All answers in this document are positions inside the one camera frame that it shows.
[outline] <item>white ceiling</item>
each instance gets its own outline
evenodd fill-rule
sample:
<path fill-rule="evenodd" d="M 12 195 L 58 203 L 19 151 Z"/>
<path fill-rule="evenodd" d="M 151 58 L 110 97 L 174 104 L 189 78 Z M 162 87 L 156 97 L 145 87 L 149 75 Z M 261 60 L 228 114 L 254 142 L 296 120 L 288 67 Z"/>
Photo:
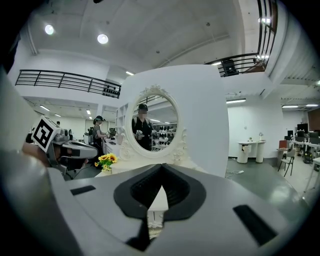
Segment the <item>white ceiling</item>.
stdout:
<path fill-rule="evenodd" d="M 256 0 L 48 0 L 29 26 L 38 50 L 88 54 L 137 73 L 196 50 L 183 64 L 255 52 L 258 16 Z M 47 24 L 52 36 L 44 32 Z M 97 42 L 101 33 L 109 37 L 106 45 Z"/>
<path fill-rule="evenodd" d="M 97 104 L 39 97 L 24 97 L 24 99 L 33 108 L 33 110 L 46 116 L 53 116 L 54 114 L 57 114 L 61 117 L 82 119 L 89 119 L 89 117 L 94 119 L 97 116 Z M 102 117 L 107 121 L 114 121 L 116 119 L 116 109 L 106 106 L 102 112 Z"/>

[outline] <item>oval mirror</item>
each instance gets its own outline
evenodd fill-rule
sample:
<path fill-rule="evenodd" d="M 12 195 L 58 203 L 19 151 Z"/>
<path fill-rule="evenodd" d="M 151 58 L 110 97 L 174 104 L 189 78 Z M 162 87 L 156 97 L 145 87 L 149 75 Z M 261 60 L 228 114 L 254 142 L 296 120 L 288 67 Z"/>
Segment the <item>oval mirror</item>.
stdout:
<path fill-rule="evenodd" d="M 158 152 L 174 139 L 178 116 L 172 103 L 162 95 L 149 95 L 136 104 L 131 127 L 136 142 L 145 150 Z"/>

